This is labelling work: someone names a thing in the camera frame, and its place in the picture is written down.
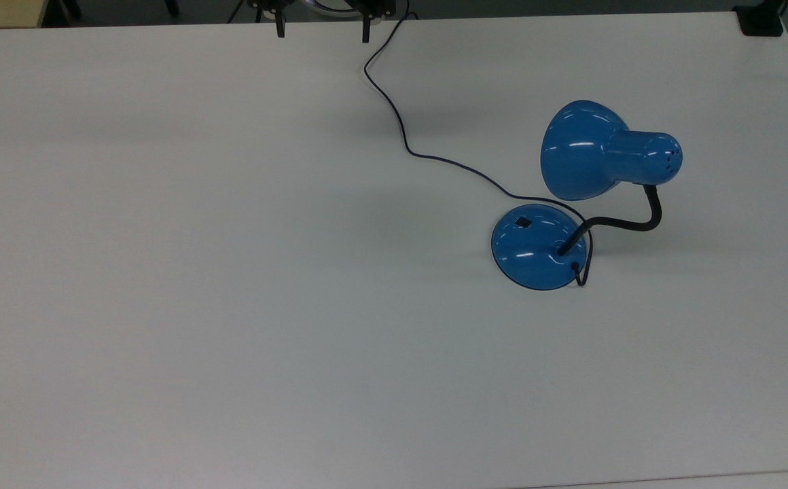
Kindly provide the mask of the black Franka gripper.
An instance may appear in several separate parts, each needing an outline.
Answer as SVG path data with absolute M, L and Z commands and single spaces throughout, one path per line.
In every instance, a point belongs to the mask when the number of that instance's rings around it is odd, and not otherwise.
M 278 38 L 285 38 L 283 12 L 300 3 L 310 12 L 326 18 L 362 18 L 362 43 L 370 42 L 372 19 L 390 18 L 397 13 L 396 1 L 248 1 L 248 6 L 274 16 Z

